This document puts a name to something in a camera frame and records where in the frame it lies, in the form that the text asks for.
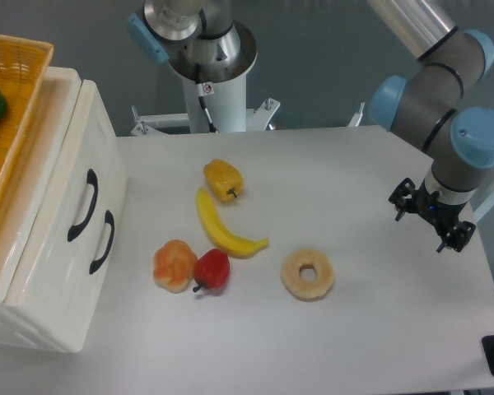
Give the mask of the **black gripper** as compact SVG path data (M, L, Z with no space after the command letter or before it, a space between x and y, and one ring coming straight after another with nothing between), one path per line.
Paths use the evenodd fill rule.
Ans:
M389 202L394 205L395 221L400 221L405 214L417 213L432 225L440 237L436 252L453 249L460 253L469 243L476 226L469 221L460 221L459 214L465 203L450 205L437 199L437 192L429 193L425 186L416 189L410 178L405 178L390 194Z

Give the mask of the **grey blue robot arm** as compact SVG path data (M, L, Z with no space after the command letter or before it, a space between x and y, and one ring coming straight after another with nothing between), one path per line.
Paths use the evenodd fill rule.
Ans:
M494 44L461 30L433 1L374 1L372 9L421 64L411 79L387 78L370 102L370 118L432 159L423 182L401 182L390 195L398 216L432 225L442 248L462 250L474 234L459 213L494 167L494 110L455 104L494 63ZM184 83L181 122L192 132L262 131L277 103L245 104L245 77L257 57L249 29L228 1L147 1L127 22L136 45L167 62Z

